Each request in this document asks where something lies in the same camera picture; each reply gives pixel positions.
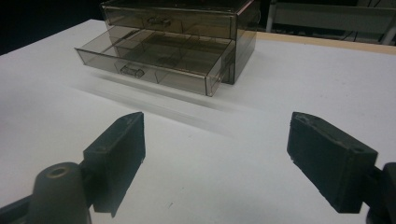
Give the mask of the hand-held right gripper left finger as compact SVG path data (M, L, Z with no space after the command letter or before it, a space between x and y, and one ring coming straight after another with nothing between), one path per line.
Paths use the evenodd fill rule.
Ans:
M144 113L118 118L83 151L83 157L88 206L114 217L146 157Z

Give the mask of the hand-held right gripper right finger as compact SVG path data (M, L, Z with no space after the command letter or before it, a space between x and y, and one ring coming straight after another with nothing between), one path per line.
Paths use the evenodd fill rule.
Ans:
M335 211L359 213L362 183L375 167L375 150L324 119L294 112L287 152Z

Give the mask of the smoky transparent drawer cabinet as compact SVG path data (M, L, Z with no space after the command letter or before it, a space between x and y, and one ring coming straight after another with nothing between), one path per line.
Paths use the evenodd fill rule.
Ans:
M255 47L260 20L260 3L256 0L107 0L101 4L104 15L103 6L175 8L233 14L236 35L235 39L228 39L234 47L231 68L223 80L227 84L234 84L247 64Z

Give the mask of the smoky transparent closed drawer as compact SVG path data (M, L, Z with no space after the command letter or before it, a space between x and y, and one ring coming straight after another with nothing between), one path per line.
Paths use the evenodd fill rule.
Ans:
M235 39L233 14L175 8L103 6L106 23L183 35Z

